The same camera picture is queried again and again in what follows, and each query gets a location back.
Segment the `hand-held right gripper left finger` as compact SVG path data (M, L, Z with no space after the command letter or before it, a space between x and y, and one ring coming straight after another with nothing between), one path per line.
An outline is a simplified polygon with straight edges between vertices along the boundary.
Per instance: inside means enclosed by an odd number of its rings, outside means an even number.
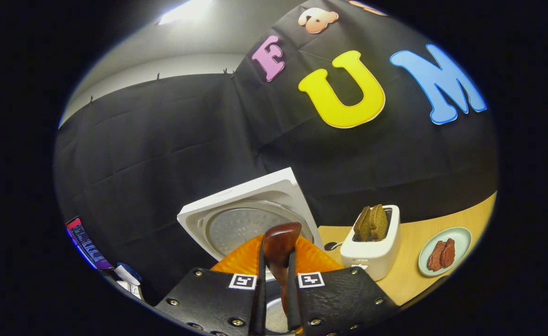
M266 267L262 235L243 243L211 269L193 268L156 309L217 336L266 333Z

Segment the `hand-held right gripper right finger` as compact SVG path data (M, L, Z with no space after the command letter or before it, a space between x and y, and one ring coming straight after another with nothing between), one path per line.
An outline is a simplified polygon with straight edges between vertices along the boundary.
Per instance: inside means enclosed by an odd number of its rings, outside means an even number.
M357 334L400 311L366 270L344 268L303 237L287 279L288 327L298 334Z

